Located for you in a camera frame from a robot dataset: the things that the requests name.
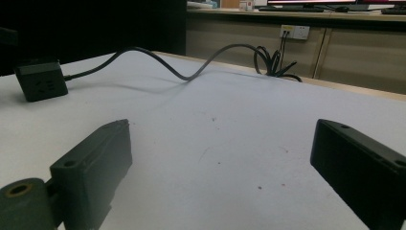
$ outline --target mounting hole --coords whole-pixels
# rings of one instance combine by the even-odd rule
[[[76,164],[76,161],[67,161],[63,164],[64,167],[72,167]]]
[[[6,197],[16,197],[26,194],[31,188],[32,184],[18,184],[6,191]]]
[[[401,167],[406,167],[406,162],[404,161],[395,160],[395,163]]]

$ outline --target white table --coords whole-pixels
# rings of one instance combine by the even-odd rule
[[[163,58],[183,74],[201,65]],[[67,96],[26,103],[15,76],[0,79],[0,186],[48,180],[51,164],[96,128],[128,119],[134,164],[101,229],[367,229],[309,163],[317,120],[406,154],[399,100],[213,65],[185,83],[135,52],[67,84]]]

